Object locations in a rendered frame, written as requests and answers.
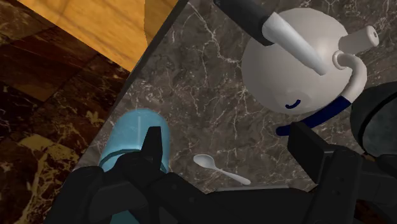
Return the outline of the light blue cup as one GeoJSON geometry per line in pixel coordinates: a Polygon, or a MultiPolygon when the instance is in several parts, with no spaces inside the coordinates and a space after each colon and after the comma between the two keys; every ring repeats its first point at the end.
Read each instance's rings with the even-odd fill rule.
{"type": "Polygon", "coordinates": [[[167,122],[150,109],[122,115],[102,152],[104,182],[92,197],[89,220],[108,224],[162,224],[163,209],[144,184],[169,171],[167,122]]]}

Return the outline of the white spoon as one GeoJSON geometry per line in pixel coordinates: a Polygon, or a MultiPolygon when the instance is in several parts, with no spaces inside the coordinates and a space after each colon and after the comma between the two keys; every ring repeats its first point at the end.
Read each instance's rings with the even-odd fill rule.
{"type": "Polygon", "coordinates": [[[220,172],[220,173],[228,176],[229,178],[232,178],[232,179],[240,182],[243,185],[250,185],[251,184],[251,181],[248,180],[247,178],[244,178],[244,177],[242,177],[240,175],[233,174],[231,172],[227,172],[227,171],[224,171],[222,169],[217,168],[214,159],[210,155],[206,155],[206,154],[195,155],[193,157],[193,161],[197,165],[199,165],[199,166],[201,166],[203,168],[212,169],[214,171],[220,172]]]}

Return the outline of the dark grey round pot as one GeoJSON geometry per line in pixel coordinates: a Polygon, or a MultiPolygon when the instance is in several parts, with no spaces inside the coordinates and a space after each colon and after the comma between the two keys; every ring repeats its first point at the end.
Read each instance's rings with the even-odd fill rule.
{"type": "Polygon", "coordinates": [[[352,104],[350,124],[366,154],[397,155],[397,81],[365,89],[352,104]]]}

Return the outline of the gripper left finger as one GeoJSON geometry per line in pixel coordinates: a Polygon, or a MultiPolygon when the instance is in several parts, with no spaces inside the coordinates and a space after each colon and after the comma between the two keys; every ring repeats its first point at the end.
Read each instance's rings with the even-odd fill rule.
{"type": "Polygon", "coordinates": [[[45,224],[110,224],[127,211],[139,224],[205,224],[202,192],[160,169],[162,130],[150,127],[140,151],[120,156],[108,171],[99,166],[68,175],[45,224]]]}

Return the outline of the black handled white knife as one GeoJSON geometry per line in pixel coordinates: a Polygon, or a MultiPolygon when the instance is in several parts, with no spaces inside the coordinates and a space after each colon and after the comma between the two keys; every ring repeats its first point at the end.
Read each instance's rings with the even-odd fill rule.
{"type": "Polygon", "coordinates": [[[268,14],[252,0],[213,0],[213,3],[263,46],[277,44],[317,74],[326,74],[326,64],[315,49],[276,12],[268,14]]]}

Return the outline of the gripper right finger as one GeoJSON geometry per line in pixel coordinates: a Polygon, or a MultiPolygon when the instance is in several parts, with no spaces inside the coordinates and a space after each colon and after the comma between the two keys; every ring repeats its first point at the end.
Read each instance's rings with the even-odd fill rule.
{"type": "Polygon", "coordinates": [[[397,224],[397,155],[366,160],[345,146],[328,144],[302,122],[291,124],[288,151],[317,183],[303,224],[361,224],[354,218],[363,200],[397,224]]]}

